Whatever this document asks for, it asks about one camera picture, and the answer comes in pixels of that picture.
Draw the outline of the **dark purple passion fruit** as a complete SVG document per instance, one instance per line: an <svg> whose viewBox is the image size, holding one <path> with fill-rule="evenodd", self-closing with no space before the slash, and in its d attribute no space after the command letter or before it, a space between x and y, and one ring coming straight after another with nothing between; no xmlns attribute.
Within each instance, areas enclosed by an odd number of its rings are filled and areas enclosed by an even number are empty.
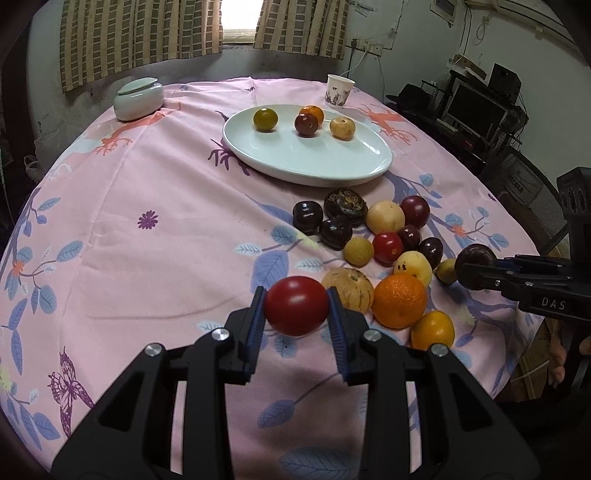
<svg viewBox="0 0 591 480"><path fill-rule="evenodd" d="M471 244L465 247L457 256L455 269L459 283L471 290L482 290L483 280L478 272L474 272L468 265L491 267L496 264L497 256L486 245Z"/></svg>

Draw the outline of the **pale yellow round pear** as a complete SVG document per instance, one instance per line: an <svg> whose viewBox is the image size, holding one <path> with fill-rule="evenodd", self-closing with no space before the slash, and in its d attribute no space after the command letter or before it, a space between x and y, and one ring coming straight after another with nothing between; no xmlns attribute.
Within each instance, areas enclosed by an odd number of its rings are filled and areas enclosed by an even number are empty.
<svg viewBox="0 0 591 480"><path fill-rule="evenodd" d="M380 201L370 206L366 224L374 234L398 232L406 224L402 208L392 201Z"/></svg>

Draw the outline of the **dark brown wrinkled fruit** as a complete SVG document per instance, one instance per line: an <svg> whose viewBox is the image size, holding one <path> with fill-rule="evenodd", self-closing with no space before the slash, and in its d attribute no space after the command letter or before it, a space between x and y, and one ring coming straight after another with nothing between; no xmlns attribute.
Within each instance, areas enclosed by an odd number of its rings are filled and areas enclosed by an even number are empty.
<svg viewBox="0 0 591 480"><path fill-rule="evenodd" d="M344 216L353 227L359 227L365 222L368 205L356 191L339 188L325 196L324 210L329 218Z"/></svg>

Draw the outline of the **small yellow lime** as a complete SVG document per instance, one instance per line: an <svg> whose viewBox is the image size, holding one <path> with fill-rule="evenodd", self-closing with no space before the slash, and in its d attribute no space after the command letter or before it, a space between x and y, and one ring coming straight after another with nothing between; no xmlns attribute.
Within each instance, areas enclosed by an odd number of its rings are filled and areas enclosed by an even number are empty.
<svg viewBox="0 0 591 480"><path fill-rule="evenodd" d="M446 259L435 269L435 276L441 284L451 286L458 280L455 263L456 260L454 258Z"/></svg>

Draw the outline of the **dark plum right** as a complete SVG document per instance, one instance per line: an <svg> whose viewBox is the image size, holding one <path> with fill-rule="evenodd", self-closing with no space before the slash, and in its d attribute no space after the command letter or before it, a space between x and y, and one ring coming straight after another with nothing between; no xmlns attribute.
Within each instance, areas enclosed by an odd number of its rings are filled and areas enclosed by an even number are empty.
<svg viewBox="0 0 591 480"><path fill-rule="evenodd" d="M443 258L443 242L437 237L426 238L420 243L418 251L425 256L431 268L436 269Z"/></svg>

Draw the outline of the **small dark plum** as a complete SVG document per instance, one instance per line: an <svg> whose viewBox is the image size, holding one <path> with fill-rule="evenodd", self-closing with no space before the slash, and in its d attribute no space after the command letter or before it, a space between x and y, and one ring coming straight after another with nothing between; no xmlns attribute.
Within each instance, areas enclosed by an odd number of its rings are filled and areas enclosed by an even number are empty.
<svg viewBox="0 0 591 480"><path fill-rule="evenodd" d="M421 244L421 233L413 225L406 225L397 232L406 251L417 250Z"/></svg>

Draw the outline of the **red plum back right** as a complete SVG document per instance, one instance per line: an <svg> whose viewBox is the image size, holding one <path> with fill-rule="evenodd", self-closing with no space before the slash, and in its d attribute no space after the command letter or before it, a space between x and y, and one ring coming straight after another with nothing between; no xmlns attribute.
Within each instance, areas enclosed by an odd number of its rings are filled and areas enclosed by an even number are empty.
<svg viewBox="0 0 591 480"><path fill-rule="evenodd" d="M417 229L424 227L431 215L431 209L428 202L419 195L412 195L404 198L400 207L405 215L407 225L412 225Z"/></svg>

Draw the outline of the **small yellow-green fruit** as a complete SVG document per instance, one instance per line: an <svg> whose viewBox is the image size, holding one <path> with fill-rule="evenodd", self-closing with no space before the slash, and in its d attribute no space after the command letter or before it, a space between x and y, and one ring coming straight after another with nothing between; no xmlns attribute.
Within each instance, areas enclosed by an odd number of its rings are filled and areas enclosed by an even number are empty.
<svg viewBox="0 0 591 480"><path fill-rule="evenodd" d="M374 257L374 246L371 241L363 237L354 237L342 249L342 257L349 265L363 267Z"/></svg>

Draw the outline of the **dark plum front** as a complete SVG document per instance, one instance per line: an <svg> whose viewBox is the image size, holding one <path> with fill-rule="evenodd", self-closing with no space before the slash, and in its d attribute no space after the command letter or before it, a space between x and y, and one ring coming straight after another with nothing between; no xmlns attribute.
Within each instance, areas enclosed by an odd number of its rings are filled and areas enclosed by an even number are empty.
<svg viewBox="0 0 591 480"><path fill-rule="evenodd" d="M320 237L322 243L331 249L341 251L353 236L353 227L345 216L328 218L322 222Z"/></svg>

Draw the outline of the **dark cherry plum left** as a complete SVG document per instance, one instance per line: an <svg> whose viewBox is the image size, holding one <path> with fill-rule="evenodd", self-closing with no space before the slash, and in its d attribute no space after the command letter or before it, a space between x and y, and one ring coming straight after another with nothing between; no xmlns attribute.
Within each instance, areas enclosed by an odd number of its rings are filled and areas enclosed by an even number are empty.
<svg viewBox="0 0 591 480"><path fill-rule="evenodd" d="M293 208L293 225L306 235L315 235L324 221L324 211L318 202L304 200Z"/></svg>

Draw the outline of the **white oval plate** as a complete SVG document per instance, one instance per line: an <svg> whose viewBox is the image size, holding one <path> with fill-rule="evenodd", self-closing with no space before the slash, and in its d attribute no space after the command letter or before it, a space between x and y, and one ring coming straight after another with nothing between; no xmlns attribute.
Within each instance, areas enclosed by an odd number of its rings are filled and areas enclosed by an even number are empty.
<svg viewBox="0 0 591 480"><path fill-rule="evenodd" d="M339 140L329 130L329 122L339 113L327 110L322 127L305 138L294 128L300 107L276 104L271 108L279 115L273 131L256 130L256 107L229 117L222 130L229 150L259 173L305 186L349 187L370 182L392 166L391 148L366 124L356 122L353 138Z"/></svg>

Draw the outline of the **right checkered curtain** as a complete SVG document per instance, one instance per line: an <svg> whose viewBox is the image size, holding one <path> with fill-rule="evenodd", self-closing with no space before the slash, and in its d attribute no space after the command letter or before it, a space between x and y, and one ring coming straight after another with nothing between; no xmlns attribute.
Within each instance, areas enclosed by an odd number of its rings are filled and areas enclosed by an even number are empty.
<svg viewBox="0 0 591 480"><path fill-rule="evenodd" d="M253 48L342 60L349 1L266 0Z"/></svg>

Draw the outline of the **checkered curtain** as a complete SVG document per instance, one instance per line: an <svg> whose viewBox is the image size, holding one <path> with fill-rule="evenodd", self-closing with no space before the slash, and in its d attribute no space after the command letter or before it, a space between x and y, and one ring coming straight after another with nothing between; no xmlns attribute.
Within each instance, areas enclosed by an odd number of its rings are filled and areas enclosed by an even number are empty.
<svg viewBox="0 0 591 480"><path fill-rule="evenodd" d="M253 48L342 60L349 1L266 0Z"/></svg>
<svg viewBox="0 0 591 480"><path fill-rule="evenodd" d="M221 53L221 2L65 1L59 61L63 92L168 60Z"/></svg>

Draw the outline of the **white lidded ceramic jar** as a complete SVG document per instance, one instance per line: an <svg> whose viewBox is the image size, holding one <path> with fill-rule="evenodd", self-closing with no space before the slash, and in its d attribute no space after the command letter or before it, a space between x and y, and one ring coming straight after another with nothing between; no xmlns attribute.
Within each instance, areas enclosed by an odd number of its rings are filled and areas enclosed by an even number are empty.
<svg viewBox="0 0 591 480"><path fill-rule="evenodd" d="M113 100L116 118L129 122L154 113L164 103L162 84L153 77L133 80L118 91Z"/></svg>

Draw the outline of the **wall power strip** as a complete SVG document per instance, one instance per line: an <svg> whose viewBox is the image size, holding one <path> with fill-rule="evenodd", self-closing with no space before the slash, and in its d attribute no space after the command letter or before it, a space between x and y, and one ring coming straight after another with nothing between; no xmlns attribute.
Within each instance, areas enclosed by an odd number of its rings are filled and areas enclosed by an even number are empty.
<svg viewBox="0 0 591 480"><path fill-rule="evenodd" d="M384 50L384 44L378 40L372 39L352 39L348 44L349 48L359 50L363 53L381 57Z"/></svg>

